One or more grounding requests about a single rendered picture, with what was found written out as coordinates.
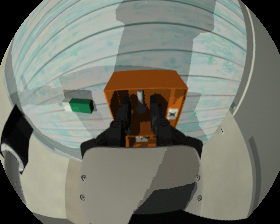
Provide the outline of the white domino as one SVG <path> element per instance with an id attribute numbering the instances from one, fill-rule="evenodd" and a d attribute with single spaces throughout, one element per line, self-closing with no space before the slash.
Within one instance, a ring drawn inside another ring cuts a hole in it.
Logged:
<path id="1" fill-rule="evenodd" d="M 148 137 L 136 137 L 136 142 L 148 142 Z"/>

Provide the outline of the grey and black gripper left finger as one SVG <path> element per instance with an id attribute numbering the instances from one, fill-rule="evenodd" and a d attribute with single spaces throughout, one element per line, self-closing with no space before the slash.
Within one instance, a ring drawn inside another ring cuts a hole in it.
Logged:
<path id="1" fill-rule="evenodd" d="M 132 109 L 130 97 L 124 96 L 122 105 L 119 105 L 118 107 L 116 120 L 113 120 L 110 123 L 110 127 L 99 134 L 96 138 L 81 143 L 80 149 L 82 159 L 85 152 L 92 147 L 126 147 L 126 136 L 129 135 L 129 132 L 131 131 L 131 117 Z"/>

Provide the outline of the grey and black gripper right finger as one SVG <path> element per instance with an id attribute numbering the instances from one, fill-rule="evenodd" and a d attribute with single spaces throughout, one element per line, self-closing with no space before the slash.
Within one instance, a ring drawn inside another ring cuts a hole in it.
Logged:
<path id="1" fill-rule="evenodd" d="M 156 146 L 192 146 L 196 149 L 201 159 L 203 142 L 199 139 L 185 136 L 185 134 L 171 126 L 170 121 L 164 117 L 162 104 L 157 104 L 156 95 L 150 96 L 150 121 L 151 132 L 156 135 Z"/>

